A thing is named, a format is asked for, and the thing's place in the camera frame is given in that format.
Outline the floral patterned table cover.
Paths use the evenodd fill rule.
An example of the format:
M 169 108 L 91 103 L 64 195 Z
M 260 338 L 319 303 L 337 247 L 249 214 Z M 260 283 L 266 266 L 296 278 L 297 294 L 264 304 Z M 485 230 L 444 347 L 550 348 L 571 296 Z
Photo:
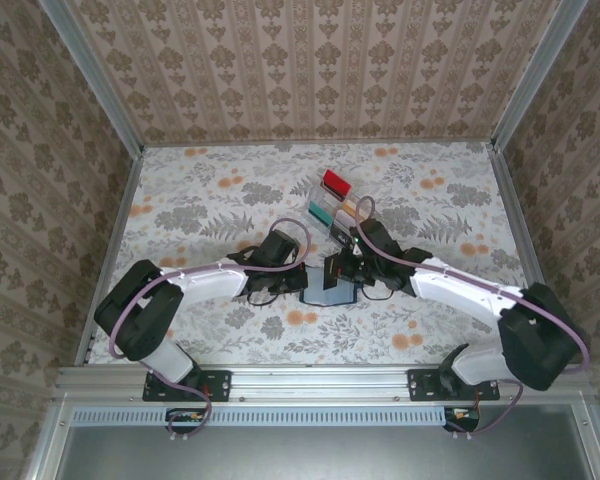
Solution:
M 402 248 L 418 247 L 489 281 L 530 280 L 505 197 L 482 142 L 336 143 L 151 148 L 145 152 L 113 279 L 148 259 L 205 265 L 259 244 L 271 225 L 297 238 L 314 267 L 337 245 L 308 215 L 327 170 L 373 197 Z M 496 329 L 438 301 L 366 289 L 352 305 L 320 308 L 295 295 L 187 294 L 167 335 L 202 364 L 436 363 Z

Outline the black connector with orange plug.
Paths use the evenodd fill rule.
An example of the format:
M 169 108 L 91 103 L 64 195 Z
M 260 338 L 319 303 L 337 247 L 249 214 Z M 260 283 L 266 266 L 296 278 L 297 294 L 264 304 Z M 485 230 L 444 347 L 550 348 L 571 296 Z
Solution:
M 478 407 L 445 407 L 445 425 L 451 433 L 473 432 L 478 429 L 480 410 Z
M 210 407 L 169 409 L 165 414 L 165 428 L 173 438 L 190 437 L 206 426 L 211 415 Z

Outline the teal credit card stack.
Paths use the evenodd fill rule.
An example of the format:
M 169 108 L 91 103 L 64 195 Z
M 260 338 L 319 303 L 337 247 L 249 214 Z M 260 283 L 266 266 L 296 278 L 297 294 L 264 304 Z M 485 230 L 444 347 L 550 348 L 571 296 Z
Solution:
M 327 228 L 333 224 L 333 209 L 329 205 L 322 205 L 310 200 L 308 213 Z

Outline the aluminium front rail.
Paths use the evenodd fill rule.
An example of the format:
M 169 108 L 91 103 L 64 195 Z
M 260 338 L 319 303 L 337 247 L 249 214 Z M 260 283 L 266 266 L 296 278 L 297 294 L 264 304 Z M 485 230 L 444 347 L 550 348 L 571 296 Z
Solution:
M 407 405 L 423 365 L 246 366 L 231 372 L 229 405 Z M 66 367 L 53 399 L 121 406 L 142 400 L 147 370 L 139 365 Z

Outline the dark credit card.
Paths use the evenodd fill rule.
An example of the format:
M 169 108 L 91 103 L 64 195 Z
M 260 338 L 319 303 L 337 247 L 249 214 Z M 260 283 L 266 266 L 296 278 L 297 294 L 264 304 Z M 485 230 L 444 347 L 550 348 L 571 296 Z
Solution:
M 323 289 L 329 290 L 337 286 L 341 274 L 341 258 L 334 254 L 325 258 Z

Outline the clear acrylic card organizer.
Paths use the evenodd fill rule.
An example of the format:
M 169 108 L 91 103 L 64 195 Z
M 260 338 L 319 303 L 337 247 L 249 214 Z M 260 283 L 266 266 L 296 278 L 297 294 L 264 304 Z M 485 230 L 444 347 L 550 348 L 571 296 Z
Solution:
M 311 178 L 311 182 L 310 182 L 310 188 L 309 188 L 309 192 L 308 192 L 308 196 L 307 196 L 307 203 L 306 203 L 306 214 L 307 214 L 307 218 L 312 222 L 312 224 L 319 230 L 321 231 L 329 240 L 333 241 L 334 243 L 338 244 L 341 247 L 347 247 L 350 246 L 353 242 L 353 237 L 352 237 L 352 233 L 351 230 L 355 228 L 356 223 L 354 226 L 348 227 L 345 225 L 340 224 L 339 222 L 335 221 L 335 215 L 336 215 L 336 211 L 342 209 L 342 204 L 345 200 L 352 200 L 353 202 L 356 203 L 356 208 L 357 208 L 357 204 L 360 201 L 360 197 L 355 193 L 354 191 L 354 187 L 352 185 L 351 191 L 348 194 L 348 196 L 340 201 L 338 198 L 336 198 L 335 196 L 333 196 L 329 191 L 325 190 L 322 185 L 322 176 L 318 176 L 315 178 Z M 322 205 L 329 205 L 332 209 L 333 209 L 333 223 L 339 224 L 342 227 L 345 227 L 349 232 L 350 232 L 350 236 L 351 236 L 351 240 L 349 242 L 346 242 L 344 244 L 335 241 L 329 234 L 330 228 L 325 227 L 324 225 L 322 225 L 320 222 L 318 222 L 315 218 L 313 218 L 309 213 L 308 213 L 308 203 L 310 200 L 313 200 L 319 204 Z M 359 211 L 359 215 L 355 215 L 353 216 L 354 219 L 356 220 L 356 218 L 359 218 L 359 221 L 362 222 L 363 220 L 365 220 L 368 217 L 368 213 L 363 209 L 360 208 Z

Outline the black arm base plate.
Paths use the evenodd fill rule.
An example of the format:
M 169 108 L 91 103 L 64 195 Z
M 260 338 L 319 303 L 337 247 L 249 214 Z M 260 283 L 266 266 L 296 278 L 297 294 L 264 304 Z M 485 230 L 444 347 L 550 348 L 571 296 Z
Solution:
M 229 370 L 203 370 L 196 389 L 212 402 L 229 400 L 232 372 Z M 199 398 L 190 392 L 175 389 L 163 383 L 155 375 L 147 373 L 142 400 L 145 402 L 188 402 Z
M 409 395 L 412 401 L 470 401 L 500 399 L 497 383 L 485 381 L 478 385 L 464 383 L 455 373 L 433 369 L 407 371 Z

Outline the aluminium corner post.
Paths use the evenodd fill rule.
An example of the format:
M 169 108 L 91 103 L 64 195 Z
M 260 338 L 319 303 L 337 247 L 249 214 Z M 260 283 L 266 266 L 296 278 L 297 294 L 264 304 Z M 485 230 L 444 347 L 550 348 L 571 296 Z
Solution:
M 502 152 L 511 140 L 587 3 L 588 0 L 560 1 L 495 127 L 491 137 L 495 151 Z
M 77 17 L 71 12 L 65 0 L 39 1 L 130 157 L 136 161 L 142 155 L 143 141 L 127 115 L 112 81 L 108 78 L 103 62 L 97 58 L 94 49 L 90 46 Z

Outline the red credit card stack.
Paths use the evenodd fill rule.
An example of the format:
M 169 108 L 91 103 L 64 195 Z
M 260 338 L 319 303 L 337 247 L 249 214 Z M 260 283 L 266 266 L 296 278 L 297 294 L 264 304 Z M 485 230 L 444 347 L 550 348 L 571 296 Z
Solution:
M 331 169 L 327 169 L 322 177 L 322 187 L 340 201 L 344 200 L 351 191 L 352 185 Z

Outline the aluminium side rail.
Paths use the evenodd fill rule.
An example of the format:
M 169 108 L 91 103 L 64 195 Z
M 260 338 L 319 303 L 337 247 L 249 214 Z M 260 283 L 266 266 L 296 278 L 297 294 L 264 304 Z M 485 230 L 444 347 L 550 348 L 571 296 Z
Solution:
M 108 292 L 112 274 L 115 269 L 119 248 L 124 235 L 124 229 L 126 227 L 127 219 L 133 204 L 133 198 L 139 183 L 142 166 L 143 153 L 140 153 L 140 155 L 131 163 L 129 176 L 125 184 L 121 203 L 113 224 L 109 244 L 87 314 L 84 330 L 81 335 L 80 343 L 73 362 L 75 367 L 82 367 L 88 361 L 91 351 L 91 344 L 98 329 L 98 326 L 94 320 L 95 311 L 100 301 Z
M 505 353 L 515 363 L 564 366 L 569 362 L 567 354 L 577 351 L 578 346 L 568 333 L 537 312 L 551 310 L 560 316 L 564 309 L 545 284 L 504 155 L 491 144 L 486 147 L 526 281 L 522 296 L 504 311 L 499 323 Z

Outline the navy leather card holder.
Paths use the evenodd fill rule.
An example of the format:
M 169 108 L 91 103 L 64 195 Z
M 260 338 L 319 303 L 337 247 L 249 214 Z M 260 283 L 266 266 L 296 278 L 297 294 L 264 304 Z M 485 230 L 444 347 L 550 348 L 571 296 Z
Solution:
M 307 267 L 307 287 L 300 292 L 301 303 L 310 306 L 335 307 L 351 305 L 357 302 L 356 285 L 341 279 L 330 288 L 324 287 L 325 273 L 323 268 Z

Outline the grey metal sheet panel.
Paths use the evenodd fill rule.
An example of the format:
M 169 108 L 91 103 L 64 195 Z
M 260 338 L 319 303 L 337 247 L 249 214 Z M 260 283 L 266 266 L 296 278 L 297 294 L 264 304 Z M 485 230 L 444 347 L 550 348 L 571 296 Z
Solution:
M 215 427 L 188 440 L 144 427 L 77 428 L 58 480 L 593 480 L 569 427 Z

